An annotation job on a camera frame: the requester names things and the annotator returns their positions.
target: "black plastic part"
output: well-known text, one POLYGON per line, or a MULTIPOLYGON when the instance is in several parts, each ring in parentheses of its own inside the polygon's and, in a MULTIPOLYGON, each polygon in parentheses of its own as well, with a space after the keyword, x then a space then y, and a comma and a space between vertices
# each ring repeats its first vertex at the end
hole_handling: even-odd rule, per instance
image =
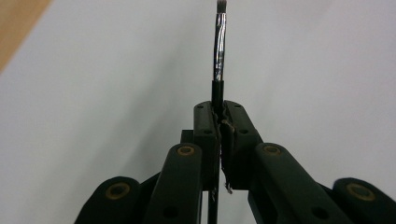
POLYGON ((396 223, 396 202, 365 181, 339 179, 332 192, 338 205, 356 223, 396 223))
POLYGON ((262 142, 259 133, 240 104, 224 101, 221 122, 221 167, 232 189, 248 189, 252 178, 251 158, 262 142))
POLYGON ((194 144, 178 144, 169 150, 143 223, 200 223, 201 158, 202 151, 194 144), (192 147, 193 153, 180 151, 181 147, 192 147))
POLYGON ((180 143, 193 143, 194 142, 194 130, 182 130, 180 143))
POLYGON ((135 205, 139 196, 139 183, 128 177, 114 177, 103 182, 82 207, 76 223, 131 223, 135 219, 135 205), (128 193, 119 199, 111 199, 106 192, 114 184, 129 186, 128 193))
POLYGON ((152 192, 154 191, 155 185, 157 184, 160 173, 147 179, 145 182, 140 184, 140 194, 137 200, 136 206, 134 207, 133 221, 129 224, 142 223, 146 210, 151 200, 152 192))
MULTIPOLYGON (((258 144, 254 158, 259 183, 262 190, 266 191, 262 195, 267 195, 276 209, 277 217, 272 217, 272 220, 276 220, 273 223, 352 223, 326 191, 282 146, 258 144)), ((251 197, 257 195, 258 188, 255 186, 251 197)), ((262 216, 265 213, 260 211, 253 214, 262 216)), ((265 217, 256 217, 256 220, 264 219, 265 217)))
POLYGON ((210 102, 196 105, 194 107, 193 143, 203 151, 202 159, 205 163, 202 167, 202 181, 204 190, 214 189, 217 184, 217 176, 219 176, 219 168, 216 170, 216 167, 219 167, 218 132, 210 102))
POLYGON ((266 190, 258 177, 254 177, 248 191, 247 201, 253 213, 256 223, 276 223, 277 211, 266 190))
MULTIPOLYGON (((219 206, 220 135, 218 116, 213 109, 215 108, 210 102, 203 102, 194 107, 193 130, 193 143, 203 150, 203 190, 208 190, 209 224, 217 223, 219 206)), ((187 132, 182 132, 182 139, 188 139, 188 135, 187 132)))

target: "joint screw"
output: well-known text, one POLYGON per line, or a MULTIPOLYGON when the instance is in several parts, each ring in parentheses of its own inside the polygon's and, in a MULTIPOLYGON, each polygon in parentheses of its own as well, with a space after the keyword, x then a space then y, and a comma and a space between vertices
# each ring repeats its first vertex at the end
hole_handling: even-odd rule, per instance
POLYGON ((279 148, 273 146, 265 146, 262 150, 274 156, 280 155, 281 153, 279 148))
POLYGON ((125 197, 130 190, 131 187, 127 183, 115 183, 106 190, 106 197, 110 200, 118 200, 125 197))
POLYGON ((346 185, 346 189, 350 195, 360 200, 371 202, 375 199, 374 193, 370 189, 364 187, 363 185, 356 183, 349 183, 346 185))
POLYGON ((177 149, 177 154, 180 156, 190 156, 194 154, 194 151, 193 147, 180 147, 177 149))

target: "rod tip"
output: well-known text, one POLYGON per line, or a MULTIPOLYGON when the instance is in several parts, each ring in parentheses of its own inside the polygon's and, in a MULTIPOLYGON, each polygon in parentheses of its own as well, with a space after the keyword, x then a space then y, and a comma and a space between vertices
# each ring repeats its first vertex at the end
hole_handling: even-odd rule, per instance
POLYGON ((218 13, 225 13, 227 7, 227 0, 218 0, 218 13))

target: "white background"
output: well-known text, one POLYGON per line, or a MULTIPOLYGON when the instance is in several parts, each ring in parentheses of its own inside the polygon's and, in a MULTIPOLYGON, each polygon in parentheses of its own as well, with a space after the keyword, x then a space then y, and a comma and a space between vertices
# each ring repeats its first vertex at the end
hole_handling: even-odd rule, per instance
MULTIPOLYGON (((354 176, 396 199, 396 2, 227 12, 225 98, 319 183, 354 176)), ((103 181, 159 172, 210 99, 215 14, 216 1, 54 1, 0 76, 0 223, 72 223, 103 181)), ((246 193, 222 190, 219 223, 254 223, 246 193)))

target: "wooden surface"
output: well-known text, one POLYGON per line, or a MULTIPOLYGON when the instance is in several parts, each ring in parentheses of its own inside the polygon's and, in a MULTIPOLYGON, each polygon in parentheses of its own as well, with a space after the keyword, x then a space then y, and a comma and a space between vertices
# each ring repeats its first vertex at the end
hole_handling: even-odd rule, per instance
POLYGON ((50 0, 0 0, 0 73, 50 0))

